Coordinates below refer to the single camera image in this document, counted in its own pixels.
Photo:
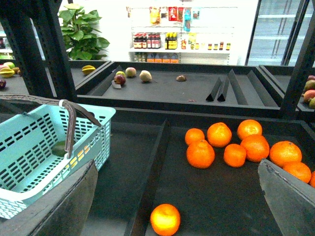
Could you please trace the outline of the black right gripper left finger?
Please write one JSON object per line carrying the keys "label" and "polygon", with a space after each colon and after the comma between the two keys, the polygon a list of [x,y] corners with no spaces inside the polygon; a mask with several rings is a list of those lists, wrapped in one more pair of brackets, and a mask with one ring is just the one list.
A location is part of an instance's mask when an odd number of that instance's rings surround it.
{"label": "black right gripper left finger", "polygon": [[98,171],[89,161],[32,205],[0,225],[2,236],[79,236],[95,195]]}

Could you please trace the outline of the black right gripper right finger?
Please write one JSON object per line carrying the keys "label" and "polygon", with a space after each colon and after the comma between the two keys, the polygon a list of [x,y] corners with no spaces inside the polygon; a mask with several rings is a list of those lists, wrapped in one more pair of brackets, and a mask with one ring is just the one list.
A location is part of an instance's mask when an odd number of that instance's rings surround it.
{"label": "black right gripper right finger", "polygon": [[258,166],[261,189],[284,236],[315,234],[315,189],[267,159]]}

